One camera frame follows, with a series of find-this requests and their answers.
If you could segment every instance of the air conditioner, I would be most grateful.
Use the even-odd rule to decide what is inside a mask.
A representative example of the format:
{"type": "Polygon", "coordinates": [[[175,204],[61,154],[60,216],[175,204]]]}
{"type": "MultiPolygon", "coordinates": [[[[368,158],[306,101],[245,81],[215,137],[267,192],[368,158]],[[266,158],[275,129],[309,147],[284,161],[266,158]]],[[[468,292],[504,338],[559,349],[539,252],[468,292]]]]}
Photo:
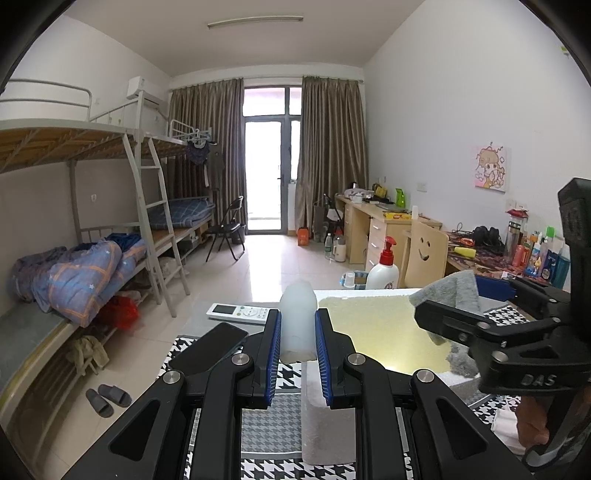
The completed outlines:
{"type": "Polygon", "coordinates": [[[127,98],[136,98],[140,91],[144,91],[144,98],[156,106],[168,103],[168,92],[165,88],[149,82],[143,77],[134,77],[127,87],[127,98]]]}

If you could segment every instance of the bag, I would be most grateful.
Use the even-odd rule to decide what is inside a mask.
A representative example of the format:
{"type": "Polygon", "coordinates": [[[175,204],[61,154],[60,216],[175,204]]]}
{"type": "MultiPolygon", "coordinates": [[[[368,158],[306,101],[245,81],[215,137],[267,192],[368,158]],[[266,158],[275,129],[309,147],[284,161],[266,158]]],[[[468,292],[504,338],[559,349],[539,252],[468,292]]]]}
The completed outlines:
{"type": "Polygon", "coordinates": [[[310,233],[307,228],[300,228],[297,231],[297,245],[298,247],[307,247],[310,243],[310,233]]]}
{"type": "Polygon", "coordinates": [[[139,319],[139,310],[135,302],[129,297],[112,297],[96,315],[96,321],[103,325],[131,330],[131,327],[139,319]]]}

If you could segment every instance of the blue plaid blanket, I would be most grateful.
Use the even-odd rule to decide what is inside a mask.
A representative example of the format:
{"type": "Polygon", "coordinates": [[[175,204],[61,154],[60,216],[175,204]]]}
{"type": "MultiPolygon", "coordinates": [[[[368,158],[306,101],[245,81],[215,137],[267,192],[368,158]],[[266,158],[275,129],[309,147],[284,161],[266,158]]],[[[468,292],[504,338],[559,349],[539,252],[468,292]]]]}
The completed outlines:
{"type": "Polygon", "coordinates": [[[113,241],[101,240],[89,249],[57,247],[16,261],[11,284],[25,301],[36,301],[86,327],[100,308],[131,278],[145,255],[143,240],[125,252],[113,241]]]}
{"type": "MultiPolygon", "coordinates": [[[[206,219],[214,208],[214,204],[207,197],[194,199],[169,200],[170,217],[174,228],[190,228],[206,219]]],[[[166,230],[166,215],[164,205],[158,205],[148,212],[150,227],[153,230],[166,230]]]]}

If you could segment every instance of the black phone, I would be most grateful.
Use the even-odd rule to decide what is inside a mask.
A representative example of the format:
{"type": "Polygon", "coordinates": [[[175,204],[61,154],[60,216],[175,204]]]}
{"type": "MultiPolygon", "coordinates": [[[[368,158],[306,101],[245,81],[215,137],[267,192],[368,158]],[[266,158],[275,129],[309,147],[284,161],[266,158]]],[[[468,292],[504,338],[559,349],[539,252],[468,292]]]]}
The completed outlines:
{"type": "Polygon", "coordinates": [[[168,364],[172,369],[182,372],[185,377],[206,372],[236,352],[244,344],[246,337],[248,332],[229,323],[220,323],[168,364]]]}

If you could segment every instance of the hand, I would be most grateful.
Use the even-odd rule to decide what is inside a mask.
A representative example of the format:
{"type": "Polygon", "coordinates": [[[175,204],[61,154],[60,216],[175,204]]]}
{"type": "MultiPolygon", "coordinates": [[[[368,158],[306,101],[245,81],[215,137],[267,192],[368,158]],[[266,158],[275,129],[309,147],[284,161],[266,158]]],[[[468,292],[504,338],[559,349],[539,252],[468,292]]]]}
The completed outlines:
{"type": "MultiPolygon", "coordinates": [[[[583,405],[591,404],[591,387],[584,390],[583,405]]],[[[546,428],[546,412],[534,397],[521,397],[521,403],[515,411],[519,443],[525,448],[534,445],[546,445],[550,432],[546,428]]]]}

